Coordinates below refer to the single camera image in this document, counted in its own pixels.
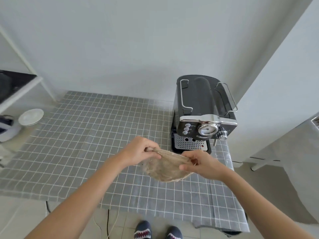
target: metal drip tray grate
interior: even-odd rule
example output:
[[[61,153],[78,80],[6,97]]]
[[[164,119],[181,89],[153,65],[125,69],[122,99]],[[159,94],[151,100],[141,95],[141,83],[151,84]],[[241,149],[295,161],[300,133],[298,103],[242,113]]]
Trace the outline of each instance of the metal drip tray grate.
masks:
[[[195,150],[201,149],[203,151],[207,151],[207,141],[197,141],[192,138],[182,137],[174,134],[174,142],[175,148],[177,149],[184,149],[184,150]]]

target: cloth bag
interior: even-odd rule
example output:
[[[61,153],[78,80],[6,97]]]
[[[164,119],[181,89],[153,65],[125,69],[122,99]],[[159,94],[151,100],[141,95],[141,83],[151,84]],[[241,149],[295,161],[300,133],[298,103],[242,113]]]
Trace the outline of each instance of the cloth bag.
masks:
[[[192,164],[190,158],[158,148],[146,148],[145,151],[154,151],[162,156],[161,159],[149,158],[142,161],[144,173],[162,182],[175,182],[186,178],[192,172],[179,169],[181,164]]]

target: table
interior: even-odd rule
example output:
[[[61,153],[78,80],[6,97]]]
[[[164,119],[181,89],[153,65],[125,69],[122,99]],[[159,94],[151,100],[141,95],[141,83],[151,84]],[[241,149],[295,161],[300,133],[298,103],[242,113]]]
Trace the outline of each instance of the table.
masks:
[[[170,148],[172,102],[69,91],[0,173],[0,194],[62,201],[135,136]],[[233,168],[228,146],[212,156]],[[220,181],[197,174],[163,183],[138,165],[124,169],[100,206],[191,221],[195,227],[249,231],[244,210]]]

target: black cable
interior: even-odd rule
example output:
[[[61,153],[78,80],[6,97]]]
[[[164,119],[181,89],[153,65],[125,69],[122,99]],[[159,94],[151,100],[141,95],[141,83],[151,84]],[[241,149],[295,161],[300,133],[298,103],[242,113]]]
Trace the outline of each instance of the black cable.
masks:
[[[107,223],[106,223],[106,232],[107,232],[107,236],[108,236],[108,217],[110,215],[110,209],[107,210]]]
[[[47,200],[45,201],[45,205],[47,206],[47,211],[48,211],[49,213],[51,213],[51,211],[50,211],[50,209],[49,209],[49,204],[48,204],[48,201],[47,201]]]

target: black espresso machine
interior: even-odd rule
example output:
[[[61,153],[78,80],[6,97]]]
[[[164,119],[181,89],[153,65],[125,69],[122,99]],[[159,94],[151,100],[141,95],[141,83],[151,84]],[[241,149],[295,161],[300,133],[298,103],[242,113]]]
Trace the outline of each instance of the black espresso machine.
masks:
[[[210,139],[227,139],[237,126],[235,101],[228,86],[209,76],[177,79],[171,146],[175,153],[201,149],[211,153]]]

